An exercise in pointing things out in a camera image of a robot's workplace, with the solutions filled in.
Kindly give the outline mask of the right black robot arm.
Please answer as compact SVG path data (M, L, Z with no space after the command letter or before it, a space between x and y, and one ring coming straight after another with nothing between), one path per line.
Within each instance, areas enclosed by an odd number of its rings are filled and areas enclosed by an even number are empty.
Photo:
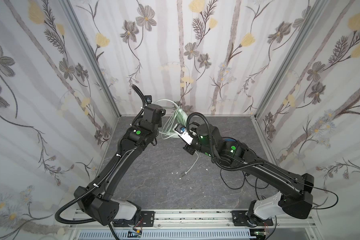
M248 173L278 190L271 197L251 202L244 216L245 226L256 227L270 217L283 214L301 220L308 218L313 206L313 176L294 174L260 158L246 144L223 138L214 126L202 124L189 131L177 124L174 130L190 154L205 154L222 170Z

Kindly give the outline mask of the black blue headphones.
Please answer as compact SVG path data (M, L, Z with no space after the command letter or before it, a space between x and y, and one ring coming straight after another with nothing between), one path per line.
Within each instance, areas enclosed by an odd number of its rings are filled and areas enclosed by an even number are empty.
M237 142L237 140L236 139L234 139L234 138L223 138L223 140L225 141L225 142Z

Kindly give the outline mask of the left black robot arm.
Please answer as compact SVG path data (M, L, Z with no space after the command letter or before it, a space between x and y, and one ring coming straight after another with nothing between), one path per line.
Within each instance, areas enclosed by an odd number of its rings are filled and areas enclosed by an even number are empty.
M162 116L166 111L159 105L144 107L142 117L132 123L118 141L118 149L106 167L87 187L78 187L74 193L80 198L78 205L89 219L78 224L98 222L106 226L114 220L125 220L134 224L140 218L141 208L130 201L113 200L121 179L149 144L156 144Z

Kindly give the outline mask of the green white headphones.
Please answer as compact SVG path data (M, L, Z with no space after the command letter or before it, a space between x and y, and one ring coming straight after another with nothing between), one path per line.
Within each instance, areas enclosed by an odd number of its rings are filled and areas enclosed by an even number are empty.
M169 110L170 111L170 117L169 119L166 121L166 123L164 124L163 127L161 127L159 133L161 135L161 138L163 140L168 140L168 139L178 139L179 136L178 134L175 132L174 128L176 124L182 124L182 125L186 125L186 121L188 118L188 115L186 114L186 112L182 109L181 105L178 104L177 102L174 102L172 100L168 100L168 99L161 99L161 100L157 100L154 102L154 104L159 104L162 106L162 103L164 102L168 102L171 103L173 106L172 107L164 107L165 110Z

